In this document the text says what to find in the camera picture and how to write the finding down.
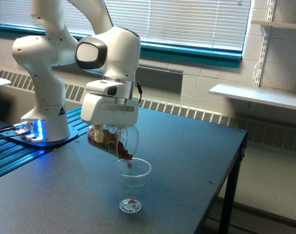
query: plastic cup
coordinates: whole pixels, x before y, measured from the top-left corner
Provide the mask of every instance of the plastic cup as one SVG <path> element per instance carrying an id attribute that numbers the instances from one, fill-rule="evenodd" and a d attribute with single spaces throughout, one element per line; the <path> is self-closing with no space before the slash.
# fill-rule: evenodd
<path id="1" fill-rule="evenodd" d="M 119 208 L 126 213 L 140 211 L 151 165 L 145 160 L 133 158 L 117 161 L 114 168 L 118 174 Z"/>

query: dark gray table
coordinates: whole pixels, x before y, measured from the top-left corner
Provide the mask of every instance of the dark gray table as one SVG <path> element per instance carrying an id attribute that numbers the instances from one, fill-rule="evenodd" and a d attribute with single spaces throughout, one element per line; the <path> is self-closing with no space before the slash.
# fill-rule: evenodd
<path id="1" fill-rule="evenodd" d="M 0 178 L 0 234 L 194 233 L 230 173 L 227 232 L 246 132 L 145 109 L 137 126 L 152 165 L 140 212 L 119 210 L 116 158 L 81 136 Z"/>

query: blue led light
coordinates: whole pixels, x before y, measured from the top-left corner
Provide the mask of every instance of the blue led light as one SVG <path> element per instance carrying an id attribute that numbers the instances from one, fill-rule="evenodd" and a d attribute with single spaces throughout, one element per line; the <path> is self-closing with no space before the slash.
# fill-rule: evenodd
<path id="1" fill-rule="evenodd" d="M 43 137 L 42 123 L 41 123 L 41 120 L 40 119 L 38 119 L 36 121 L 35 131 L 38 134 L 37 139 L 38 140 L 42 140 L 44 137 Z"/>
<path id="2" fill-rule="evenodd" d="M 37 120 L 38 133 L 42 133 L 41 121 Z"/>

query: floor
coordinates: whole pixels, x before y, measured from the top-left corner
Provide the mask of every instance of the floor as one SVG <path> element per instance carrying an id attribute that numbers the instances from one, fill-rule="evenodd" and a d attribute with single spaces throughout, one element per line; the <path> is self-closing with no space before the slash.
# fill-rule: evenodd
<path id="1" fill-rule="evenodd" d="M 281 216 L 286 223 L 235 209 L 229 233 L 296 234 L 296 227 L 287 225 L 289 220 L 296 220 L 296 153 L 248 142 L 235 201 Z M 216 233 L 218 210 L 221 205 L 214 204 L 205 233 Z"/>

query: warning label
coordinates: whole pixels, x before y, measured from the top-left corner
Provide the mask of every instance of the warning label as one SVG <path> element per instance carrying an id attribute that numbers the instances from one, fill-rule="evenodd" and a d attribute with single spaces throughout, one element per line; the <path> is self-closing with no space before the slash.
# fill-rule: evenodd
<path id="1" fill-rule="evenodd" d="M 61 106 L 61 110 L 59 111 L 59 115 L 58 116 L 62 116 L 65 114 L 64 108 L 63 106 Z"/>

